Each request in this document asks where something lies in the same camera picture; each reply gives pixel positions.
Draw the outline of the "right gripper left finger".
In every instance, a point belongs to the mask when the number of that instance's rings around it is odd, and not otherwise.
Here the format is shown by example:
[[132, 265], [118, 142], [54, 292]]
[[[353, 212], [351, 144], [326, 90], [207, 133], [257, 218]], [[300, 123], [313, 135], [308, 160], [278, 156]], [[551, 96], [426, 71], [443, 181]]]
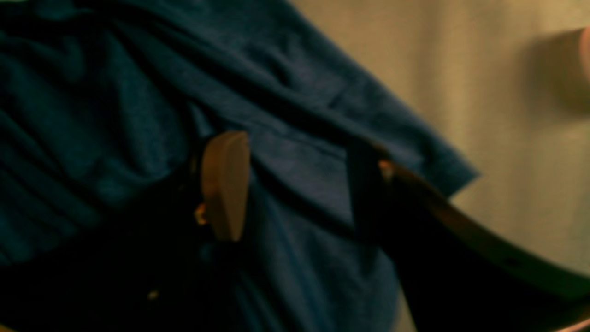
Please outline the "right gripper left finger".
[[1, 329], [8, 332], [189, 332], [204, 244], [244, 233], [251, 148], [248, 133], [200, 141], [189, 160], [99, 229], [1, 269]]

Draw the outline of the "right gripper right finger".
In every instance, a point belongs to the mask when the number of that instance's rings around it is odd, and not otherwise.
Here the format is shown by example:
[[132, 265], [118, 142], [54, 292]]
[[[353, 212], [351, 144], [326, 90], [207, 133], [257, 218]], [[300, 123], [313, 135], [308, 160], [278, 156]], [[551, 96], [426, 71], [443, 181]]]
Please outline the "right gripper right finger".
[[363, 140], [346, 149], [356, 232], [393, 261], [418, 332], [587, 332], [590, 282], [466, 217]]

